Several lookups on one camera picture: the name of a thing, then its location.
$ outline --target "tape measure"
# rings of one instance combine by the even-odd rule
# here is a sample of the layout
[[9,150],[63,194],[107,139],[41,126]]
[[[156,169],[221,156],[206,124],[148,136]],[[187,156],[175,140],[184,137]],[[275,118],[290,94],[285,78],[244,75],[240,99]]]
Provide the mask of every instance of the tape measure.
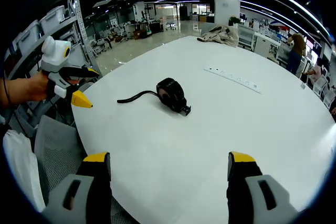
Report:
[[191,111],[191,106],[187,106],[187,100],[184,97],[184,92],[181,85],[172,78],[166,78],[160,81],[156,85],[156,93],[154,91],[146,90],[142,91],[135,96],[124,99],[124,100],[117,100],[117,103],[128,103],[136,100],[143,94],[153,94],[157,96],[160,101],[168,106],[172,111],[177,113],[184,112],[187,116]]

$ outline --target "column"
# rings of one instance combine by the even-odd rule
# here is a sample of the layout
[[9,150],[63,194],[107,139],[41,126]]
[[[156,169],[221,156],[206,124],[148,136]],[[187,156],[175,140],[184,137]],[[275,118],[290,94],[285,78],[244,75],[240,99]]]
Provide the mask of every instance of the column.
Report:
[[228,25],[231,16],[239,18],[240,0],[215,0],[215,23]]
[[143,14],[145,14],[145,3],[144,3],[144,1],[136,2],[135,4],[133,4],[133,12],[134,12],[135,20],[136,21],[141,21],[141,18],[142,18],[141,12],[143,12]]

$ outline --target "storage bin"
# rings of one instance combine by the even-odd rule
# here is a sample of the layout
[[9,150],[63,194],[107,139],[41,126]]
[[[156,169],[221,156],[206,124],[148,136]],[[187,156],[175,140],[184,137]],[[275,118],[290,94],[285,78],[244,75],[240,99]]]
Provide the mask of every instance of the storage bin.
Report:
[[29,49],[42,37],[42,35],[43,31],[40,23],[37,20],[33,21],[18,37],[21,54],[26,56]]
[[64,5],[57,6],[47,13],[41,20],[41,26],[43,32],[47,34],[55,27],[59,25],[59,23],[64,19],[65,8]]

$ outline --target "desk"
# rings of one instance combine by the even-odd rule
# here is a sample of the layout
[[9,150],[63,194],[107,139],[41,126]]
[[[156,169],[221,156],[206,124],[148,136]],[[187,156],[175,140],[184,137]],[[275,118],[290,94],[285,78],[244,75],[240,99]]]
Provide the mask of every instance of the desk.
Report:
[[[254,81],[262,94],[203,70],[210,66]],[[117,104],[166,77],[182,86],[187,117],[150,94]],[[300,84],[253,52],[188,36],[107,74],[85,91],[93,108],[72,109],[87,153],[110,152],[112,193],[138,222],[225,223],[230,151],[254,157],[298,210],[319,189],[336,124]]]

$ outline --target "crumpled fabric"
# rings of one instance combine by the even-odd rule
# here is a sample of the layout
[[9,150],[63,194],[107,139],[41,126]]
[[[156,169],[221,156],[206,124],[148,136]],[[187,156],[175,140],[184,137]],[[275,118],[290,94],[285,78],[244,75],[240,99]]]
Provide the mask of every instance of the crumpled fabric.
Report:
[[202,42],[218,42],[231,47],[237,47],[239,42],[238,28],[233,26],[218,25],[209,32],[202,34],[197,40]]

